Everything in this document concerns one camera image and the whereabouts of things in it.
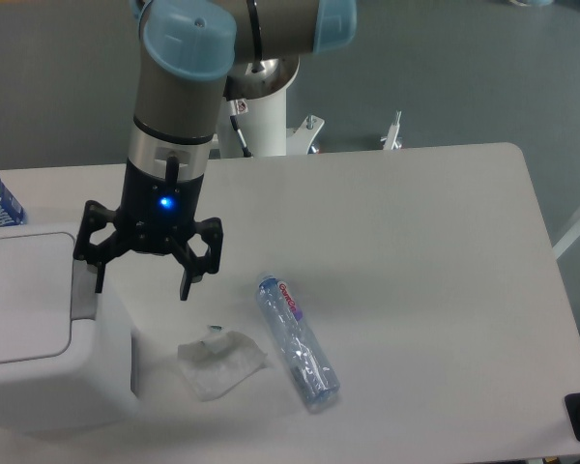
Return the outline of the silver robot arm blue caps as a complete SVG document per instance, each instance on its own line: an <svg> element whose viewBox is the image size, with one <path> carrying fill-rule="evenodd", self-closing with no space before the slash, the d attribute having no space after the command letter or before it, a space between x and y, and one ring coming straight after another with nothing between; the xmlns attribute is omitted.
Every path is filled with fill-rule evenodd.
<svg viewBox="0 0 580 464"><path fill-rule="evenodd" d="M171 255L180 295L220 266L222 223L197 203L228 75L242 64L344 47L353 1L142 1L139 80L119 206L90 200L73 251L103 284L129 251Z"/></svg>

